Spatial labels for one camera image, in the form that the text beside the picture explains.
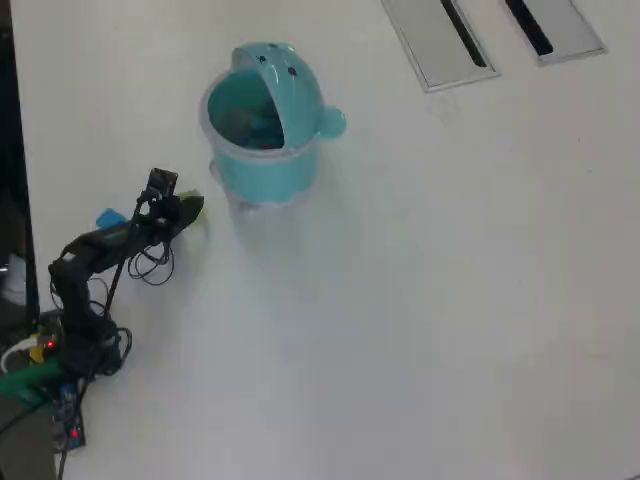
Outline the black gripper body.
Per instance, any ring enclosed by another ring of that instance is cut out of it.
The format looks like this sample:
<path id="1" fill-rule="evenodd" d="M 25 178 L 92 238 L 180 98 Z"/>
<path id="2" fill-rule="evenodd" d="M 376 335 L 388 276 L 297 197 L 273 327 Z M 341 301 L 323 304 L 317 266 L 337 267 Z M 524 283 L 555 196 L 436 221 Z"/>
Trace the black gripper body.
<path id="1" fill-rule="evenodd" d="M 151 228 L 160 238 L 174 238 L 180 220 L 180 203 L 176 195 L 145 198 L 142 205 L 146 210 L 139 213 L 139 224 Z"/>

